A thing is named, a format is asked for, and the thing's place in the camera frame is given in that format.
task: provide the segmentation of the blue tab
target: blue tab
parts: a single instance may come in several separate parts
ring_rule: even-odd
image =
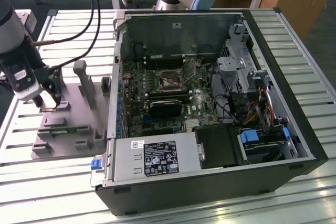
[[[246,139],[246,136],[245,136],[244,133],[242,133],[242,134],[240,135],[240,138],[241,138],[243,144],[245,144],[245,143],[247,142],[247,139]]]
[[[101,159],[94,159],[91,161],[91,170],[101,169]]]
[[[284,133],[284,135],[285,135],[285,138],[289,138],[289,137],[290,137],[290,135],[289,135],[289,131],[288,131],[288,129],[287,129],[286,127],[284,127],[284,128],[282,129],[282,131],[283,131],[283,133]]]
[[[119,88],[119,90],[122,89],[122,81],[119,81],[119,82],[118,82],[118,88]]]
[[[240,134],[240,138],[242,139],[243,144],[259,141],[256,130],[243,131],[242,134]]]

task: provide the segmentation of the aluminum extrusion table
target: aluminum extrusion table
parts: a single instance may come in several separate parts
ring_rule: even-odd
[[[34,161],[31,146],[42,115],[31,102],[12,101],[0,129],[1,223],[312,223],[336,218],[336,93],[281,13],[251,10],[280,68],[315,130],[329,161],[274,193],[183,208],[115,217],[90,185],[92,157]],[[113,64],[113,10],[102,12],[102,27],[85,58],[93,80],[109,76]],[[81,31],[89,10],[60,10],[47,17],[40,40]],[[45,46],[40,53],[54,65],[80,55],[90,45],[97,15],[75,41]],[[72,67],[65,82],[79,82]]]

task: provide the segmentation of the warning label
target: warning label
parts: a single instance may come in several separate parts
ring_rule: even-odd
[[[144,144],[145,175],[178,173],[179,162],[175,141]]]

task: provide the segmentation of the metal case frame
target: metal case frame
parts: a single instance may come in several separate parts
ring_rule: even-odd
[[[130,215],[225,198],[268,193],[296,176],[308,174],[328,160],[250,11],[246,9],[206,11],[207,14],[221,12],[238,12],[245,17],[244,22],[250,28],[249,32],[255,39],[255,45],[260,50],[262,59],[267,63],[267,70],[275,80],[276,89],[281,94],[280,99],[290,112],[296,130],[302,134],[314,158],[292,159],[289,162],[267,166],[251,165],[247,169],[227,169],[225,172],[209,171],[197,176],[179,177],[178,175],[170,175],[170,178],[152,178],[146,181],[138,179],[129,183],[114,183],[111,178],[113,174],[113,155],[116,149],[115,139],[111,138],[105,166],[106,180],[101,185],[96,186],[96,193],[114,215]],[[127,14],[150,15],[158,13],[169,14],[170,12],[122,12],[120,15],[117,14],[115,27],[117,26],[117,30],[121,30]],[[179,13],[203,13],[203,11],[179,11],[174,14]]]

